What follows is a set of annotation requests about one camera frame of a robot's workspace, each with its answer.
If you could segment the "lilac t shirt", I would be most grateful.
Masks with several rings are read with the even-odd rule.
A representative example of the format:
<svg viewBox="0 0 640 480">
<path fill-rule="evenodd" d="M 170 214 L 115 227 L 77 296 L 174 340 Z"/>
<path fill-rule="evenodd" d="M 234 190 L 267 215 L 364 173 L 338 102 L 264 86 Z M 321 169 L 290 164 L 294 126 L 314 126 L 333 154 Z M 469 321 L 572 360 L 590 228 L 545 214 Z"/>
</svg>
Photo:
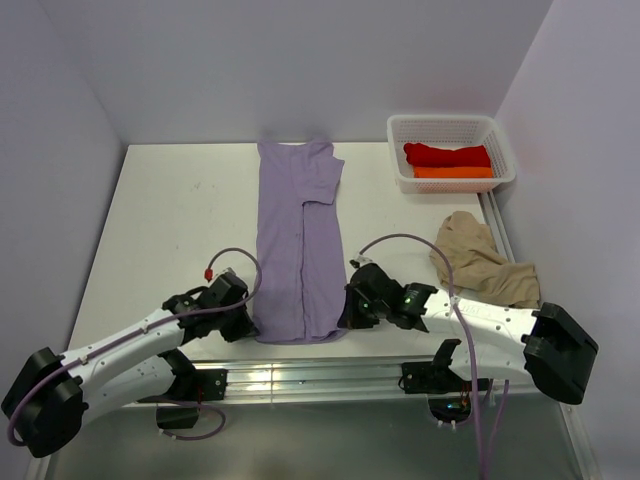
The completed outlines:
<svg viewBox="0 0 640 480">
<path fill-rule="evenodd" d="M 313 344 L 343 335 L 347 283 L 336 196 L 344 162 L 328 141 L 261 141 L 253 301 L 258 340 Z"/>
</svg>

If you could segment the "white plastic basket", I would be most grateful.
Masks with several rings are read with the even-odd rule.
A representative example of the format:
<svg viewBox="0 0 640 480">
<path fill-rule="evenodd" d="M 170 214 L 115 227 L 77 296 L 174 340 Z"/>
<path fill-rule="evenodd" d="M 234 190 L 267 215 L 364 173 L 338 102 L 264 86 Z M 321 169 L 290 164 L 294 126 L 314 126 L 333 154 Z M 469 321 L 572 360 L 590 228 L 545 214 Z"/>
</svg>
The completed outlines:
<svg viewBox="0 0 640 480">
<path fill-rule="evenodd" d="M 486 193 L 516 177 L 506 136 L 487 116 L 393 115 L 387 138 L 405 194 Z"/>
</svg>

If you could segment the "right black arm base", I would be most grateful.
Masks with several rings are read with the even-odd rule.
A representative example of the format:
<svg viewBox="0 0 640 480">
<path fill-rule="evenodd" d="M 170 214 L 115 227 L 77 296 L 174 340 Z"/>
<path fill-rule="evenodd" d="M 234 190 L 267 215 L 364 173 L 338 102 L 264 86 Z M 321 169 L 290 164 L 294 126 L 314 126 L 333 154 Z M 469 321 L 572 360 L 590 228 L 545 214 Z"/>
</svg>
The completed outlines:
<svg viewBox="0 0 640 480">
<path fill-rule="evenodd" d="M 451 363 L 451 360 L 402 363 L 397 385 L 406 394 L 470 393 L 471 382 L 454 373 Z"/>
</svg>

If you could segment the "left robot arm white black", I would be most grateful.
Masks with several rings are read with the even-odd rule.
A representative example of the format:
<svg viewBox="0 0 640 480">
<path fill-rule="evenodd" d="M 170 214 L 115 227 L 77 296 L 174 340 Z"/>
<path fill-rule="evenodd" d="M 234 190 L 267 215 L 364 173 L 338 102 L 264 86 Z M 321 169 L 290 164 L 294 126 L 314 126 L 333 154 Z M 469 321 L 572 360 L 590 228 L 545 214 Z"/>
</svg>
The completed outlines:
<svg viewBox="0 0 640 480">
<path fill-rule="evenodd" d="M 46 457 L 91 421 L 138 401 L 196 406 L 203 387 L 182 346 L 219 332 L 228 342 L 255 333 L 256 294 L 232 271 L 173 295 L 141 321 L 61 354 L 43 348 L 25 362 L 1 404 L 10 444 Z"/>
</svg>

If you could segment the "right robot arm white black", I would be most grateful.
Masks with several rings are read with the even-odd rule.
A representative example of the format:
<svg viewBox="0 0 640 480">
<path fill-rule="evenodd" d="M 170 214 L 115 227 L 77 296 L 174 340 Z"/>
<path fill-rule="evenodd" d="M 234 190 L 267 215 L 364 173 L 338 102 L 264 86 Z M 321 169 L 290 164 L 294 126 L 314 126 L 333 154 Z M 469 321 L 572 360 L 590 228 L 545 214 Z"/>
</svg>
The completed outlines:
<svg viewBox="0 0 640 480">
<path fill-rule="evenodd" d="M 432 361 L 434 381 L 443 389 L 472 379 L 509 380 L 531 382 L 565 404 L 584 399 L 599 346 L 559 305 L 518 309 L 451 297 L 431 285 L 401 285 L 375 263 L 358 268 L 345 291 L 342 328 L 386 320 L 443 336 Z"/>
</svg>

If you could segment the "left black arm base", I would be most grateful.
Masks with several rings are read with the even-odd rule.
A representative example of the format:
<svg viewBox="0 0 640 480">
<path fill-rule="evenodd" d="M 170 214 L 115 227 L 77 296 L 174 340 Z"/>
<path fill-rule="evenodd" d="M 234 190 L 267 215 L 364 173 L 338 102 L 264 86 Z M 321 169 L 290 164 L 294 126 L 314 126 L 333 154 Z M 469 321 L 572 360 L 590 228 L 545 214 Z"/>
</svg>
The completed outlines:
<svg viewBox="0 0 640 480">
<path fill-rule="evenodd" d="M 156 408 L 156 425 L 164 431 L 192 429 L 204 414 L 205 402 L 224 399 L 227 386 L 226 369 L 196 369 L 179 375 L 169 390 L 160 396 L 160 403 L 171 407 Z"/>
</svg>

